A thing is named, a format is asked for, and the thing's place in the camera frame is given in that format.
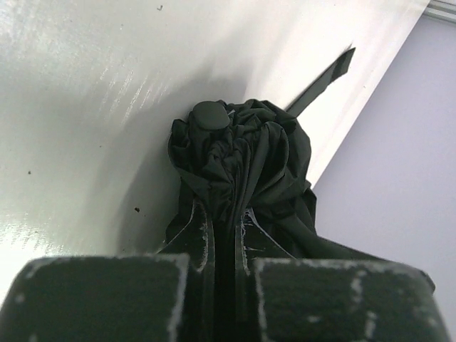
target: black umbrella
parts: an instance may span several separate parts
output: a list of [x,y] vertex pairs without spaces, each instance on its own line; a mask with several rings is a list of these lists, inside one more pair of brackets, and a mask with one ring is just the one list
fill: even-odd
[[311,144],[296,119],[347,72],[353,52],[342,54],[288,110],[259,100],[238,105],[203,102],[187,121],[172,124],[169,154],[180,174],[181,190],[179,212],[167,228],[167,241],[190,220],[198,197],[212,216],[215,312],[225,321],[235,315],[235,227],[246,210],[293,257],[378,259],[317,236],[316,196],[306,180]]

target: black plastic piece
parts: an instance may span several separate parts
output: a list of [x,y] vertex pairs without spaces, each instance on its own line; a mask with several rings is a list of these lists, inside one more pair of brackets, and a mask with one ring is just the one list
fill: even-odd
[[193,108],[192,114],[196,123],[205,130],[220,130],[229,125],[228,113],[218,102],[200,102]]
[[355,48],[342,53],[298,98],[286,109],[297,118],[325,89],[339,77],[345,75],[350,66]]
[[388,261],[257,259],[258,341],[450,342],[426,279]]
[[185,254],[30,261],[0,313],[0,341],[181,341]]

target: white wall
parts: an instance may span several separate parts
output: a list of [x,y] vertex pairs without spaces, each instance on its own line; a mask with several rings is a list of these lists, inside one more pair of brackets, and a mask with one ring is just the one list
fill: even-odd
[[456,339],[456,26],[419,20],[315,192],[322,236],[429,272]]

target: dark object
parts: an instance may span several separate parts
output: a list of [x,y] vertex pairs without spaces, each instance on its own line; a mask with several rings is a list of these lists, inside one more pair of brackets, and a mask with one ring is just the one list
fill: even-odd
[[218,341],[235,339],[230,335],[232,327],[243,325],[248,316],[247,275],[239,271],[242,249],[236,248],[242,237],[236,227],[247,209],[251,208],[258,227],[295,258],[378,259],[317,236],[316,197],[306,180],[311,145],[296,119],[347,72],[353,52],[342,54],[299,96],[289,108],[293,115],[268,101],[248,100],[239,105],[219,101],[200,103],[187,122],[172,124],[169,155],[180,174],[181,190],[179,212],[167,229],[167,240],[189,221],[193,199],[200,198],[212,216],[217,246],[214,313]]
[[193,201],[190,220],[184,229],[160,253],[188,253],[190,256],[182,341],[213,341],[214,230],[212,220],[199,200]]
[[263,341],[450,341],[416,269],[386,261],[260,259],[254,273]]
[[48,258],[16,277],[0,341],[181,341],[186,255]]

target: white panel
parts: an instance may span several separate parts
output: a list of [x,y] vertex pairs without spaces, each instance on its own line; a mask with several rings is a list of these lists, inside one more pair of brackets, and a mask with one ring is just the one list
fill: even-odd
[[427,2],[1,0],[0,298],[30,258],[154,251],[177,205],[172,120],[201,100],[284,107],[352,45],[302,115],[315,182]]

